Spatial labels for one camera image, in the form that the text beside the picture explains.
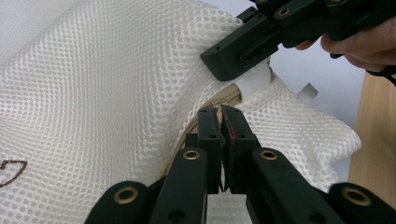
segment white mesh fabric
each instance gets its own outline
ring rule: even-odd
[[[0,0],[0,65],[76,2],[78,0]]]
[[[239,25],[198,2],[84,0],[21,48],[0,68],[0,223],[81,223],[112,185],[157,180],[196,110],[229,84],[199,54]],[[279,80],[270,88],[241,105],[253,131],[326,188],[329,162],[357,148],[356,134]],[[238,199],[211,197],[208,222],[248,222],[243,202],[225,203]]]

